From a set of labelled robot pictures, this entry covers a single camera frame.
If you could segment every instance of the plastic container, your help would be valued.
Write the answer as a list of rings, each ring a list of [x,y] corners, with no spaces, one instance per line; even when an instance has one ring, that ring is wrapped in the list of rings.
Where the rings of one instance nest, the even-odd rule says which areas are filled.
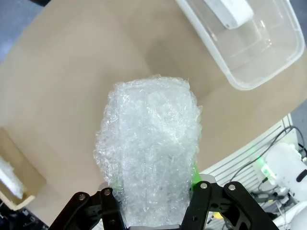
[[[302,30],[288,0],[248,0],[251,20],[229,30],[204,0],[177,0],[229,82],[251,90],[298,60]]]

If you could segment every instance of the blue-gray floor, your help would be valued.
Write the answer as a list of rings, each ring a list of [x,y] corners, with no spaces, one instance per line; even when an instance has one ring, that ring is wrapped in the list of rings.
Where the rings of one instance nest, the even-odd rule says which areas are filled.
[[[307,1],[292,0],[294,11],[307,40]],[[23,29],[39,14],[42,7],[29,0],[0,0],[0,62],[9,52],[11,46]],[[307,141],[307,101],[292,112],[294,125],[298,126]]]

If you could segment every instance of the bubble wrapped package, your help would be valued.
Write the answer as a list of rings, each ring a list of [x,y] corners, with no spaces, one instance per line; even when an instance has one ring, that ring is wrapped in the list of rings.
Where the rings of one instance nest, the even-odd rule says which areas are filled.
[[[129,226],[181,224],[201,136],[189,83],[156,76],[115,85],[94,157]]]

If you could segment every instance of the silver bolt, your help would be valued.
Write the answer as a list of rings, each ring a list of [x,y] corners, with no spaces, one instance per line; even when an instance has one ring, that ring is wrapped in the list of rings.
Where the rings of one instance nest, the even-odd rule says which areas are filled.
[[[230,191],[234,191],[236,189],[236,187],[233,184],[229,185],[228,188]]]
[[[206,189],[208,186],[207,186],[207,184],[206,183],[201,183],[201,188],[202,189]]]
[[[85,195],[84,194],[80,194],[79,195],[79,200],[84,200],[85,199]]]
[[[106,189],[106,190],[104,191],[104,193],[105,193],[106,196],[108,196],[108,195],[111,194],[111,190],[110,190],[110,189]]]

